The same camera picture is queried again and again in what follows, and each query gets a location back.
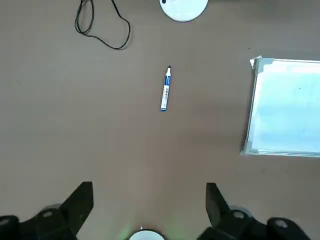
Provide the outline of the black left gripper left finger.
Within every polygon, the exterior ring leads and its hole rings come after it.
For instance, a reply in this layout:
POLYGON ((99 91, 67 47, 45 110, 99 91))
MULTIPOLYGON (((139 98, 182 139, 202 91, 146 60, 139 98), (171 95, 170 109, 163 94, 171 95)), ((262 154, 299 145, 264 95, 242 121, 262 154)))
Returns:
POLYGON ((21 222, 15 215, 0 217, 2 240, 76 240, 94 207, 93 183, 82 182, 59 206, 49 207, 21 222))

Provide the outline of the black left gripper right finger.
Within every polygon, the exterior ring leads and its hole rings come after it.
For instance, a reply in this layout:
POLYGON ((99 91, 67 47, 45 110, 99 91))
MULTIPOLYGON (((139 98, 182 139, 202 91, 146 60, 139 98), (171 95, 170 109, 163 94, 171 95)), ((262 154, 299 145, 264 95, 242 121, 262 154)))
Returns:
POLYGON ((271 217, 262 223, 240 209, 231 209, 216 183, 207 183, 205 208, 211 226, 198 240, 308 240, 292 220, 271 217))

